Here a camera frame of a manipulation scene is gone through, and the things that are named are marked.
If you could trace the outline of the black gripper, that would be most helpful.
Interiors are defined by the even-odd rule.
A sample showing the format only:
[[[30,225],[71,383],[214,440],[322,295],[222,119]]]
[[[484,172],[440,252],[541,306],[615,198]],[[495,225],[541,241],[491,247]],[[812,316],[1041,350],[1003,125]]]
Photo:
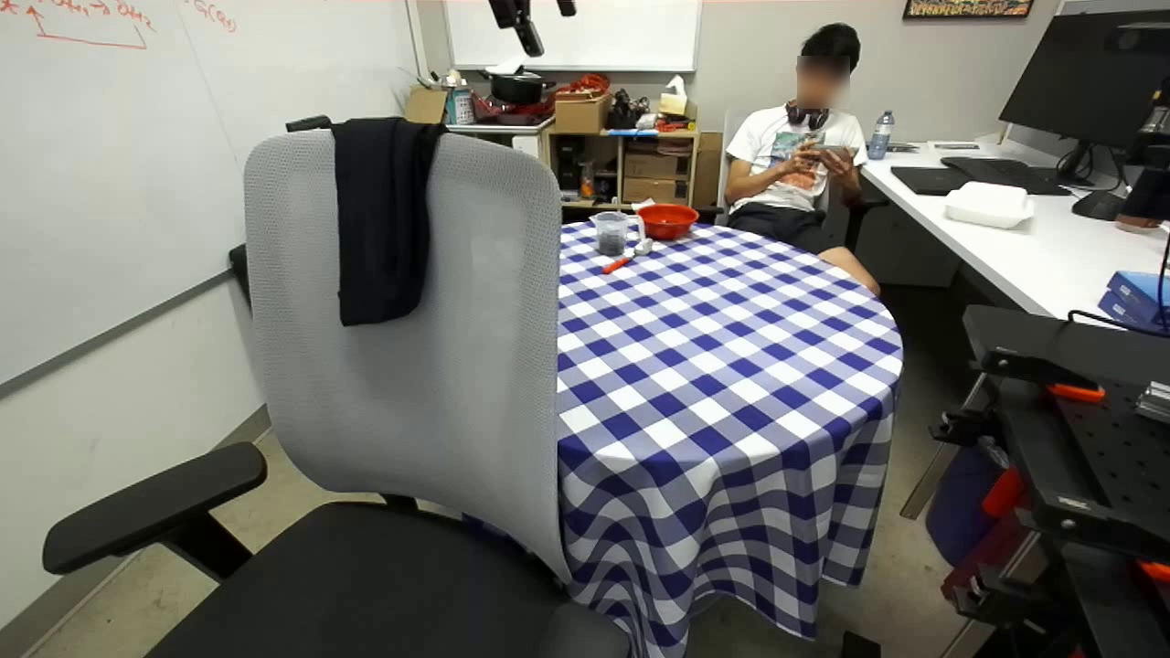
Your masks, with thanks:
[[[556,8],[561,8],[565,18],[574,18],[574,14],[578,14],[578,0],[556,0]],[[528,0],[491,0],[491,12],[495,12],[495,21],[499,21],[500,30],[513,30],[513,26],[517,26],[517,37],[520,37],[520,43],[524,43],[524,53],[528,53],[529,58],[541,58],[541,57],[546,57],[546,43],[541,43],[533,21],[524,18],[524,14],[528,14]]]

